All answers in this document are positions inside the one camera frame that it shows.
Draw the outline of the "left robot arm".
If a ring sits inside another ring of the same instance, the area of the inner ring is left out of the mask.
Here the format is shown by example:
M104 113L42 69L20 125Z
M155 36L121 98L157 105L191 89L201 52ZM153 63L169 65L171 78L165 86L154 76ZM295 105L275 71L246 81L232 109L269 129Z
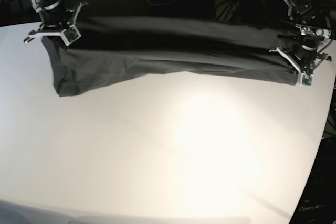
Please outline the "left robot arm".
M311 86L314 71L332 58L324 53L335 38L328 18L319 13L312 0L281 0L288 6L287 15L297 29L292 36L278 35L283 42L273 52L285 58L298 74L297 83Z

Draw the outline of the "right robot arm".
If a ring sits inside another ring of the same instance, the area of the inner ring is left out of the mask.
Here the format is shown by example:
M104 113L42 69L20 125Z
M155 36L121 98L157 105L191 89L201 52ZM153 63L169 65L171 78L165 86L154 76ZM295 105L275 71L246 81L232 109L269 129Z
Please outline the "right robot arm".
M30 0L30 2L41 23L37 30L28 33L24 43L44 36L60 37L68 47L81 38L76 21L81 9L88 3L79 2L70 8L66 6L64 0Z

